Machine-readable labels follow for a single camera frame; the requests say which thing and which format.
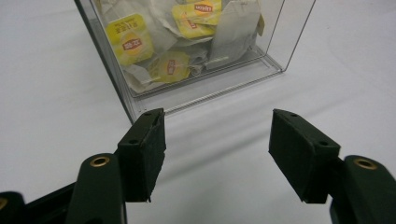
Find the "white table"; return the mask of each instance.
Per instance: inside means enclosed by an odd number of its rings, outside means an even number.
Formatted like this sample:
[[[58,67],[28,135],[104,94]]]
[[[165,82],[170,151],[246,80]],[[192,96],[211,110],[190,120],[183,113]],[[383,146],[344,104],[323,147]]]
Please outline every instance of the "white table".
[[[166,117],[153,203],[130,223],[331,223],[268,153],[273,108],[396,174],[396,2],[317,1],[284,75]],[[73,1],[0,4],[0,191],[27,203],[76,181],[130,128]]]

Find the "white surface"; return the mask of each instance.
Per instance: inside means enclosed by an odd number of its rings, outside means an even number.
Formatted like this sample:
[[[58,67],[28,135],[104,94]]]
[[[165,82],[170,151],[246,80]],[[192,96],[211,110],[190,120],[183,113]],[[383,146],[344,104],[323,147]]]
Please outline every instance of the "white surface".
[[[393,0],[317,1],[284,75],[166,118],[153,203],[129,204],[129,222],[331,223],[268,154],[273,108],[395,175],[395,22]],[[113,152],[130,123],[73,1],[2,1],[0,43],[0,191],[30,202]]]

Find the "acrylic box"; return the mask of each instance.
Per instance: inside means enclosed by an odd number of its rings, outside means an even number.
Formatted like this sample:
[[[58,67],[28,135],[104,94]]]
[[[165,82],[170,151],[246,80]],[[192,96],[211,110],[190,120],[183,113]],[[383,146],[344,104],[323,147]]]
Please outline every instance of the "acrylic box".
[[[315,0],[76,0],[131,122],[285,71]]]

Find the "clear plastic box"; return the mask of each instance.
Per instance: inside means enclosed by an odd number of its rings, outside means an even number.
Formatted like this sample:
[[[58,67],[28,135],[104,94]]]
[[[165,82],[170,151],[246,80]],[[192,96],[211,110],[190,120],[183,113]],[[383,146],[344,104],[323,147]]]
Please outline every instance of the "clear plastic box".
[[[134,122],[145,111],[162,107],[167,114],[173,113],[284,72],[288,68],[292,54],[316,0],[257,1],[259,2],[259,9],[265,25],[263,26],[262,35],[254,36],[254,41],[248,44],[242,56],[237,56],[237,59],[227,61],[228,57],[221,57],[224,56],[224,53],[221,50],[218,51],[221,48],[214,50],[215,47],[213,46],[215,44],[212,43],[212,49],[210,49],[212,50],[212,56],[216,53],[219,55],[214,57],[215,60],[209,59],[203,63],[204,66],[199,67],[202,69],[201,72],[189,75],[176,82],[163,83],[143,91],[136,91],[128,85],[128,80],[125,78],[125,69],[120,65],[120,61],[106,35],[108,23],[104,21],[101,13],[101,1],[117,2],[117,0],[76,0],[76,4],[122,105],[131,122]],[[180,0],[150,1],[177,1],[179,3]],[[227,2],[228,4],[233,3],[242,6],[256,1],[238,0]],[[242,22],[233,21],[232,24],[243,26]],[[257,30],[260,30],[262,23],[258,24]],[[231,31],[227,27],[222,28],[222,30],[228,30],[230,34],[238,33],[239,31],[243,32],[243,29],[239,28],[231,29]],[[228,48],[233,52],[231,48],[233,46],[237,48],[241,42],[237,43],[234,45],[230,44],[222,49],[224,51]],[[219,62],[222,59],[216,60],[219,58],[226,58],[226,60],[222,63]]]

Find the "brass screw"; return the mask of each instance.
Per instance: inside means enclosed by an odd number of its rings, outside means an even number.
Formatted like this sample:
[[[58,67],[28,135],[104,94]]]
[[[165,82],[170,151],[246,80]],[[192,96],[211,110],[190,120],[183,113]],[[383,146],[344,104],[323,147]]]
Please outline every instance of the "brass screw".
[[[373,163],[372,161],[368,161],[362,158],[357,158],[354,160],[355,164],[358,165],[361,168],[367,169],[367,170],[376,170],[378,167]]]
[[[101,166],[108,164],[109,162],[110,162],[109,157],[98,157],[98,158],[93,159],[90,162],[90,165],[93,167],[101,167]]]
[[[2,210],[4,207],[6,207],[7,203],[8,203],[7,198],[0,198],[0,210]]]

